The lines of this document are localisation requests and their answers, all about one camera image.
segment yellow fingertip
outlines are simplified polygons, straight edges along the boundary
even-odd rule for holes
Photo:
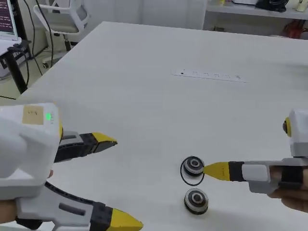
[[[143,224],[130,214],[113,209],[110,227],[107,231],[139,231]]]
[[[230,181],[228,162],[217,162],[208,166],[204,166],[203,173],[218,180]]]
[[[97,142],[104,142],[104,141],[117,142],[114,138],[111,138],[99,132],[92,132],[92,135],[95,137]]]

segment shelf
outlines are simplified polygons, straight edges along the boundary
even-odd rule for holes
[[[233,2],[226,2],[225,5],[221,6],[217,3],[217,0],[208,2],[206,10],[209,12],[219,13],[235,13],[235,14],[247,14],[247,15],[258,15],[266,17],[277,17],[277,18],[292,18],[292,19],[303,19],[308,20],[308,12],[298,12],[294,9],[287,9],[286,12],[273,12],[263,9],[257,9],[254,6],[234,4]]]

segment red object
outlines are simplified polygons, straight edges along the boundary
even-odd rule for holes
[[[305,20],[293,20],[291,23],[287,24],[283,31],[289,38],[299,39],[302,33],[305,31],[303,28]]]

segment metal bearing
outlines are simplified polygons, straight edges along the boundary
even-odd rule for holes
[[[198,177],[203,173],[204,162],[201,159],[195,157],[188,158],[183,165],[184,171],[192,176]]]
[[[184,204],[191,213],[201,215],[208,209],[208,197],[200,189],[189,189],[185,194]]]

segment computer screen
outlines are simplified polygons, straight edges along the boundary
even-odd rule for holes
[[[17,38],[16,26],[10,0],[0,0],[0,39]]]

